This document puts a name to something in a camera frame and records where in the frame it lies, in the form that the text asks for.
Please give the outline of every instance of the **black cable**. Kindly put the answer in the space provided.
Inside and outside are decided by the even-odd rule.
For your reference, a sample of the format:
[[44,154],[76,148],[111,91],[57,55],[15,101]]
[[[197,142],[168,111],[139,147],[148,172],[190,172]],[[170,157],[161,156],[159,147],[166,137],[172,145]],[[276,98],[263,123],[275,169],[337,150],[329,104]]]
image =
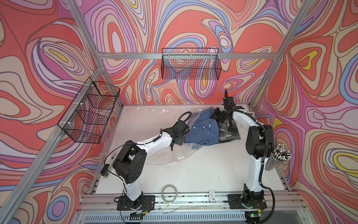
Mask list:
[[118,200],[119,201],[119,214],[121,215],[121,219],[122,219],[122,221],[125,223],[125,224],[127,224],[125,221],[124,221],[124,219],[123,219],[123,217],[122,217],[122,213],[121,213],[121,203],[122,203],[122,197],[120,197],[120,200]]
[[263,167],[265,165],[265,159],[267,157],[267,154],[269,153],[269,142],[268,142],[268,134],[267,134],[267,129],[260,123],[258,122],[253,116],[251,116],[251,114],[249,113],[246,113],[242,110],[228,110],[228,111],[234,111],[234,112],[240,112],[240,113],[243,113],[247,116],[249,116],[258,126],[260,126],[260,128],[263,130],[263,135],[265,137],[265,151],[263,153],[263,157],[262,157],[262,160],[261,160],[261,169],[260,169],[260,175],[258,176],[258,182],[260,184],[260,186],[263,188],[263,189],[267,189],[271,192],[271,195],[272,195],[272,208],[271,208],[271,212],[270,214],[262,221],[258,222],[257,224],[262,224],[264,222],[266,222],[269,218],[271,218],[272,214],[274,213],[274,210],[275,210],[275,195],[274,195],[274,192],[272,191],[271,188],[269,187],[266,187],[265,185],[262,184],[262,174],[263,174]]
[[117,174],[112,173],[111,171],[107,170],[108,172],[110,172],[111,174],[115,175],[116,177],[120,178],[120,176],[118,176]]
[[187,111],[187,112],[183,113],[183,114],[179,117],[178,120],[180,120],[180,119],[181,119],[184,115],[186,115],[186,114],[189,114],[189,116],[184,120],[184,122],[186,122],[186,121],[192,116],[192,113],[191,113],[190,111]]

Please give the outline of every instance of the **metal vent grille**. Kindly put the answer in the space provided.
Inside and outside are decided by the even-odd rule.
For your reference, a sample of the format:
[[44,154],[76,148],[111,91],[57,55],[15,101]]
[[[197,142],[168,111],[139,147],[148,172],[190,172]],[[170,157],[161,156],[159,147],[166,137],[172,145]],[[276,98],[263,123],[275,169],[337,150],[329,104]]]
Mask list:
[[[129,214],[123,214],[126,223],[138,222],[129,220]],[[243,211],[221,211],[221,212],[176,212],[163,214],[151,212],[143,217],[142,222],[177,222],[177,221],[244,221],[245,212]],[[84,223],[118,223],[121,222],[120,214],[87,214]]]

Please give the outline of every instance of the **blue plaid shirt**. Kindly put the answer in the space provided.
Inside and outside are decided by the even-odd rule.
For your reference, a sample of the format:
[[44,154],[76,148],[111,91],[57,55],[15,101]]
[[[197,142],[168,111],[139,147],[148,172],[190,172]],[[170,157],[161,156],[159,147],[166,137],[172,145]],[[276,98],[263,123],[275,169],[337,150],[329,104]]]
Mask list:
[[203,110],[185,137],[185,143],[196,143],[202,146],[210,146],[219,143],[219,128],[213,115],[214,109]]

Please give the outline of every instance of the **checkered shirt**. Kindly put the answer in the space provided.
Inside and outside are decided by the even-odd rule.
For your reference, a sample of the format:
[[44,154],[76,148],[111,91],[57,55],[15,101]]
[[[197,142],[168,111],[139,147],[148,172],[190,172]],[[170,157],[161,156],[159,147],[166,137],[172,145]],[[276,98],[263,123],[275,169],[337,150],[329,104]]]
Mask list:
[[194,122],[189,133],[185,137],[185,143],[196,143],[202,146],[210,146],[219,143],[219,127],[213,115],[214,109],[203,110]]
[[241,139],[235,120],[225,119],[224,123],[218,122],[219,143]]

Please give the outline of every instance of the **small label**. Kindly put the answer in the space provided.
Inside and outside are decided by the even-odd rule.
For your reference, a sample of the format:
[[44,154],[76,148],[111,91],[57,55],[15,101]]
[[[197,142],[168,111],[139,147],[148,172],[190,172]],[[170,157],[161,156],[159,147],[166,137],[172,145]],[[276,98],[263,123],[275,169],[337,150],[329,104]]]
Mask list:
[[215,202],[215,190],[209,189],[209,202]]

